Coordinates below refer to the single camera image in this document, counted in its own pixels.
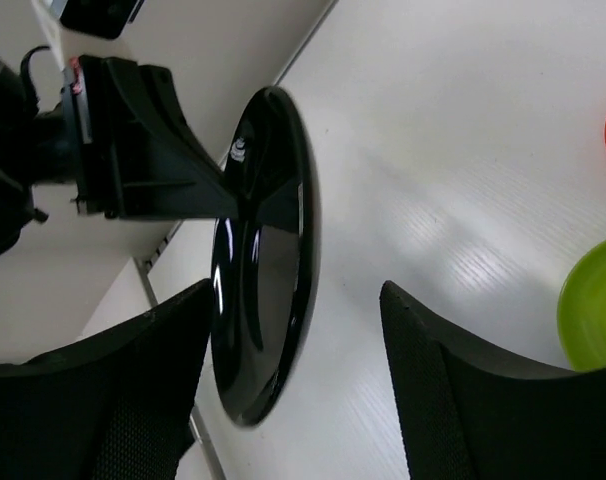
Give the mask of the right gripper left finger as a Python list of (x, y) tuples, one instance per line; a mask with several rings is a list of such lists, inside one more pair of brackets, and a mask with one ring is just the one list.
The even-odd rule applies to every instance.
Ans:
[(0, 364), (0, 479), (172, 479), (211, 326), (201, 280), (22, 364)]

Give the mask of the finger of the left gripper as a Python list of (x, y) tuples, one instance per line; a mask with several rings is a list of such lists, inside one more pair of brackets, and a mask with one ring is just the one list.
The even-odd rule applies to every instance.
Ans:
[(300, 186), (289, 180), (260, 201), (260, 223), (299, 235), (301, 232)]

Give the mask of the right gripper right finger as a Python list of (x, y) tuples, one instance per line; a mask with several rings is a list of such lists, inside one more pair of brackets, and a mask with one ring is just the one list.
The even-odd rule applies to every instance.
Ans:
[(606, 479), (606, 367), (508, 351), (392, 281), (379, 305), (412, 478)]

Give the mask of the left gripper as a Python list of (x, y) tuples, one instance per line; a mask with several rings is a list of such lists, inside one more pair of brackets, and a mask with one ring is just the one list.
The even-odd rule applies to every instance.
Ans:
[(187, 124), (169, 69), (75, 57), (62, 107), (41, 112), (30, 61), (48, 49), (29, 50), (17, 71), (0, 58), (0, 256), (26, 225), (48, 220), (34, 201), (39, 184), (76, 180), (80, 213), (108, 219), (237, 217), (237, 196)]

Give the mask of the black plate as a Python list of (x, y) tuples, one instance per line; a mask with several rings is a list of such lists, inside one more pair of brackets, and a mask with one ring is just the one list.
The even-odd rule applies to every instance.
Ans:
[[(283, 88), (265, 87), (247, 104), (230, 145), (224, 177), (237, 218), (215, 223), (211, 353), (218, 395), (242, 428), (276, 406), (307, 339), (321, 257), (317, 168), (302, 116)], [(298, 179), (299, 235), (260, 223), (260, 201)]]

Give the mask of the green plate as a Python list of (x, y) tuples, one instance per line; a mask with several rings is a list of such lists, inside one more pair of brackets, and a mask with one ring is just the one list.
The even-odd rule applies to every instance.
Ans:
[(576, 371), (606, 367), (606, 240), (569, 272), (557, 302), (557, 331)]

